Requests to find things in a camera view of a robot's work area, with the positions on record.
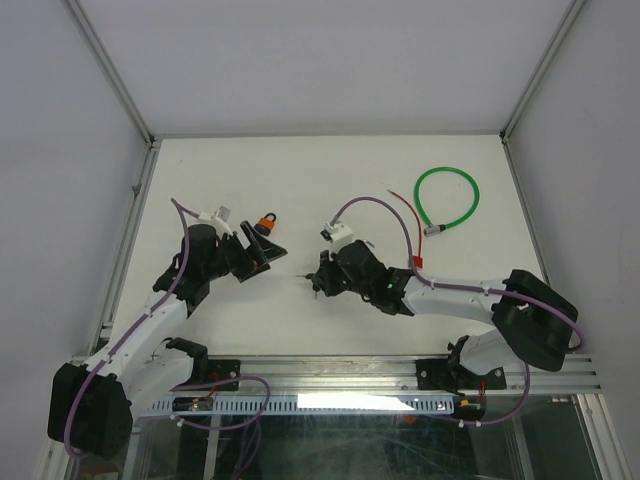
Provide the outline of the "orange black padlock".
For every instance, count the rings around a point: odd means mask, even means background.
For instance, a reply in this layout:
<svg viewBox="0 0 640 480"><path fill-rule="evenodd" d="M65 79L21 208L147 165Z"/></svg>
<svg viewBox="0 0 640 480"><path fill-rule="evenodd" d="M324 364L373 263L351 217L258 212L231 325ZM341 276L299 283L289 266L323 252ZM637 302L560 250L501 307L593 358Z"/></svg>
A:
<svg viewBox="0 0 640 480"><path fill-rule="evenodd" d="M262 216L254 225L254 229L257 233L264 237L271 235L277 221L277 215L273 212L268 212Z"/></svg>

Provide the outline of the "red cable padlock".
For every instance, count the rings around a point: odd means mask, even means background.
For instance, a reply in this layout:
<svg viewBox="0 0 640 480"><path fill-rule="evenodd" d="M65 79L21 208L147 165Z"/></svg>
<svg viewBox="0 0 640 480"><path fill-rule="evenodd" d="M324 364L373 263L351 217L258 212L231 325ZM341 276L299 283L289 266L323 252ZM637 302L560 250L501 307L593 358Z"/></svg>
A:
<svg viewBox="0 0 640 480"><path fill-rule="evenodd" d="M412 242L412 247L413 247L412 260L417 269L422 269L424 267L424 257L423 257L423 239L421 235L421 232L422 232L421 221L420 221L419 215L415 207L404 196L400 195L399 193L397 193L392 189L388 189L388 192L395 199L402 202L407 207L407 209L411 212L411 215L414 219L414 223L416 226L415 239Z"/></svg>

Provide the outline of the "green cable lock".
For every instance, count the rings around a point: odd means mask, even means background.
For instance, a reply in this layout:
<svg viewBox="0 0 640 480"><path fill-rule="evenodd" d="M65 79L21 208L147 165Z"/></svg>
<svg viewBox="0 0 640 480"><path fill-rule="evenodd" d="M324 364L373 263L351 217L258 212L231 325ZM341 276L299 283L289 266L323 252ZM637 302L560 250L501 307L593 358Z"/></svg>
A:
<svg viewBox="0 0 640 480"><path fill-rule="evenodd" d="M413 202L431 237L466 223L480 204L480 188L468 172L453 166L430 168L418 176Z"/></svg>

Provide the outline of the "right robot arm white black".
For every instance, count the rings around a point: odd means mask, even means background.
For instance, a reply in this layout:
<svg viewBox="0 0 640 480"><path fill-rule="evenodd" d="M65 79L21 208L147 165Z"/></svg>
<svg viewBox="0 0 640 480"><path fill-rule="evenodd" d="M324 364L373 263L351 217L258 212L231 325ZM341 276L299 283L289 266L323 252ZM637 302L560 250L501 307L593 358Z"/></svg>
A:
<svg viewBox="0 0 640 480"><path fill-rule="evenodd" d="M558 372L577 332L576 307L526 270L497 281L438 280L387 267L357 240L337 252L321 252L318 269L306 278L316 293L351 292L384 314L442 315L489 325L490 331L463 336L450 348L447 374L459 387L518 361Z"/></svg>

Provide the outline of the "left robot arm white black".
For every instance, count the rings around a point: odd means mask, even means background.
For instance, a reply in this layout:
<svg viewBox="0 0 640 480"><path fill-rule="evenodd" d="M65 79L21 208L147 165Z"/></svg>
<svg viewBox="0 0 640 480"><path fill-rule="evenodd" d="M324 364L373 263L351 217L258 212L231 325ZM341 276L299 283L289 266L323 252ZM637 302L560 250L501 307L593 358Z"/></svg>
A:
<svg viewBox="0 0 640 480"><path fill-rule="evenodd" d="M286 249L248 222L237 233L218 224L187 227L180 251L155 281L137 319L82 364L63 364L52 383L47 435L72 454L111 459L150 404L170 389L198 388L209 377L208 349L175 336L210 293L231 275L245 282L269 270Z"/></svg>

